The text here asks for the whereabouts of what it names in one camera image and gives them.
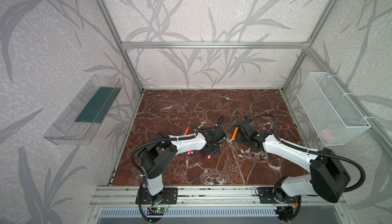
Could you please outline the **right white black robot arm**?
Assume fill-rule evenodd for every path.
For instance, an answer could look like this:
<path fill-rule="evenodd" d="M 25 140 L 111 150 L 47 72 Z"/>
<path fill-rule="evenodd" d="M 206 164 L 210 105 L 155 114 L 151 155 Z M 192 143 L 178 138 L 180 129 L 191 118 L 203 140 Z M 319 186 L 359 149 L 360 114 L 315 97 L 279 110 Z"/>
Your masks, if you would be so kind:
<path fill-rule="evenodd" d="M 336 203 L 343 193 L 356 190 L 365 182 L 366 173 L 357 162 L 328 148 L 320 151 L 299 146 L 280 138 L 275 130 L 257 132 L 249 119 L 236 126 L 234 136 L 238 143 L 277 155 L 307 171 L 304 176 L 279 180 L 274 190 L 277 196 L 312 195 Z"/>

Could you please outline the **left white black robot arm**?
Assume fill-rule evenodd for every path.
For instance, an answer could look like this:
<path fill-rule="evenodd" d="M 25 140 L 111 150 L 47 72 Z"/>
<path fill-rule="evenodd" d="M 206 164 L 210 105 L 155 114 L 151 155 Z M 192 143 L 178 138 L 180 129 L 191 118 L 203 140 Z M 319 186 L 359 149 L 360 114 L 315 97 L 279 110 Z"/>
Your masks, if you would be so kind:
<path fill-rule="evenodd" d="M 173 136 L 160 132 L 151 141 L 134 149 L 130 161 L 142 177 L 141 185 L 147 188 L 150 196 L 156 197 L 163 195 L 162 174 L 177 155 L 200 151 L 206 156 L 215 157 L 225 138 L 226 133 L 218 125 L 199 128 L 189 135 Z"/>

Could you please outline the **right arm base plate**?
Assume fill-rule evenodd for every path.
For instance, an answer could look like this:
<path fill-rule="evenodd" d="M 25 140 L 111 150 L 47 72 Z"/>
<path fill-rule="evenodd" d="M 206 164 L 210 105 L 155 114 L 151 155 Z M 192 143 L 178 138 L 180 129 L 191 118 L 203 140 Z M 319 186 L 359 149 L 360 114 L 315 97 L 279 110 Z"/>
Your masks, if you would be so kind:
<path fill-rule="evenodd" d="M 255 194 L 259 197 L 261 204 L 287 204 L 293 205 L 297 202 L 296 197 L 288 196 L 280 188 L 258 187 Z"/>

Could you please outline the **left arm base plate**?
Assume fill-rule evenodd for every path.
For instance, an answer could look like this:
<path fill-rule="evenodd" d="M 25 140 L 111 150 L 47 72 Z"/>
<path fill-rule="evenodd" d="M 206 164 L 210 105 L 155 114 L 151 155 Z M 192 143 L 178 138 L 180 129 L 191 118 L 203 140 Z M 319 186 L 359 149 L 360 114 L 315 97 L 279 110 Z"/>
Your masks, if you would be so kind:
<path fill-rule="evenodd" d="M 152 204 L 176 204 L 178 197 L 178 188 L 166 187 L 156 196 L 152 196 L 146 187 L 138 190 L 136 196 L 136 204 L 152 205 Z"/>

